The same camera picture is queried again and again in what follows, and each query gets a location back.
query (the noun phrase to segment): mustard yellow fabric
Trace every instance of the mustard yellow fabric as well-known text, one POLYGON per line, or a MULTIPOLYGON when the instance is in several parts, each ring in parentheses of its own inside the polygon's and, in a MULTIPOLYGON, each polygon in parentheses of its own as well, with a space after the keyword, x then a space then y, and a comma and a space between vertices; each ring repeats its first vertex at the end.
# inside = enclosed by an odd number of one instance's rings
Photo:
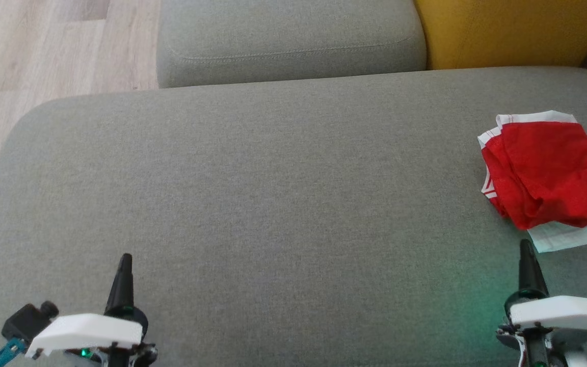
POLYGON ((587 0, 415 0, 429 69, 578 66, 587 0))

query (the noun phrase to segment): red and white towel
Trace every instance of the red and white towel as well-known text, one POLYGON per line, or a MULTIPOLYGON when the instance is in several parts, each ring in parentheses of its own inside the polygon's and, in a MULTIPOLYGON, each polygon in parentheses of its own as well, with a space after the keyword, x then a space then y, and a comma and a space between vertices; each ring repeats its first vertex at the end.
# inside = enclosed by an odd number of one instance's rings
POLYGON ((477 139, 487 165, 482 193, 529 230, 538 251, 587 244, 587 134, 574 116, 498 115, 477 139))

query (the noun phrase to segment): green led light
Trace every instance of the green led light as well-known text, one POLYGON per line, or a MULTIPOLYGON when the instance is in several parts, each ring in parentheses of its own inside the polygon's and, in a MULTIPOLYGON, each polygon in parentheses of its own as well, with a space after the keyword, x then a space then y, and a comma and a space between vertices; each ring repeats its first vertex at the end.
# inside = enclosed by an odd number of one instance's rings
POLYGON ((92 357, 92 352, 88 349, 81 349, 81 357, 83 358, 91 358, 92 357))

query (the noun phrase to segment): wooden floor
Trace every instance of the wooden floor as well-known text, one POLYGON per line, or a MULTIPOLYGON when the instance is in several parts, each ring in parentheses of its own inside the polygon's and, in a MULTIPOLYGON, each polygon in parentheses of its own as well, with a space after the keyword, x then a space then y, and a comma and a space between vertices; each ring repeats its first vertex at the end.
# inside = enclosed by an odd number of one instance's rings
POLYGON ((160 0, 0 0, 0 148, 56 98, 156 89, 160 0))

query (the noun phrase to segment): sofa seat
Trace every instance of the sofa seat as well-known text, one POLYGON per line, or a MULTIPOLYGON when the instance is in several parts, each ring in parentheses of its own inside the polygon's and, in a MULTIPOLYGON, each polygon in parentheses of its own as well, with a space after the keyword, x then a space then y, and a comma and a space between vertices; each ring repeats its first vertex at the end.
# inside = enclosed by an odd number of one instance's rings
MULTIPOLYGON (((552 109, 587 131, 587 70, 48 102, 0 154, 0 329, 45 299, 102 312, 129 252, 156 365, 515 366, 494 332, 527 234, 480 194, 476 137, 552 109)), ((553 295, 587 297, 587 246, 539 260, 553 295)))
POLYGON ((161 88, 424 70, 412 0, 163 0, 161 88))

